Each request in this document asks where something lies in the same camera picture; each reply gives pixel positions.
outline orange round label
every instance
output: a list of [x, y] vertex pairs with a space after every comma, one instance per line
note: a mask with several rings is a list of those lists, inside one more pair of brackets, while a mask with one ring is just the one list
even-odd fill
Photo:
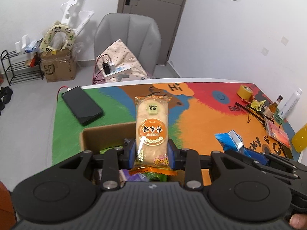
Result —
[[144, 144], [159, 145], [165, 141], [166, 136], [166, 126], [159, 119], [146, 119], [139, 126], [139, 138]]

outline ribbed black surface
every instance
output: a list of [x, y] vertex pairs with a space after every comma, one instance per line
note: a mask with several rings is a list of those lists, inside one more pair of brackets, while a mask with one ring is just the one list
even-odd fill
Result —
[[105, 192], [81, 217], [57, 224], [21, 221], [15, 230], [291, 230], [283, 220], [246, 224], [215, 212], [199, 192], [188, 192], [176, 182], [128, 182], [124, 188]]

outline door frame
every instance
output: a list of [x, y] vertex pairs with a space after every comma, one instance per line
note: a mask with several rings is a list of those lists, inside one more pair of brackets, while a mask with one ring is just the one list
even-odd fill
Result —
[[[164, 65], [166, 65], [166, 62], [168, 61], [169, 56], [171, 54], [172, 47], [173, 47], [173, 44], [174, 44], [174, 41], [175, 41], [175, 38], [176, 38], [177, 30], [178, 30], [178, 27], [179, 27], [179, 24], [180, 24], [180, 19], [181, 19], [181, 16], [182, 16], [182, 12], [183, 12], [183, 9], [184, 9], [184, 6], [185, 6], [185, 2], [186, 2], [186, 0], [182, 0], [181, 9], [179, 11], [179, 16], [178, 16], [178, 19], [177, 19], [177, 22], [176, 22], [174, 34], [172, 36], [171, 44], [169, 46], [167, 58], [166, 58], [166, 61], [165, 61]], [[123, 12], [124, 6], [125, 6], [124, 4], [125, 4], [125, 0], [118, 0], [117, 13], [122, 13]]]

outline shoe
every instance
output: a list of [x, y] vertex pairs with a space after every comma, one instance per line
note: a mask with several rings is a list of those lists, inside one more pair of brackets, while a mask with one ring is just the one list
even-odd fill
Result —
[[0, 111], [2, 111], [4, 109], [5, 105], [4, 103], [2, 102], [2, 100], [0, 99]]
[[11, 101], [13, 90], [8, 86], [4, 88], [4, 96], [3, 96], [3, 103], [8, 103]]
[[4, 96], [4, 92], [5, 92], [5, 88], [1, 87], [1, 89], [0, 89], [0, 99], [2, 99], [2, 97]]

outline phone screen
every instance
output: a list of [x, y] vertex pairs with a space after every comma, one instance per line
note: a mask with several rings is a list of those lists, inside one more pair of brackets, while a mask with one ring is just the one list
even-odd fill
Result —
[[63, 93], [62, 98], [82, 125], [103, 116], [102, 108], [79, 86]]

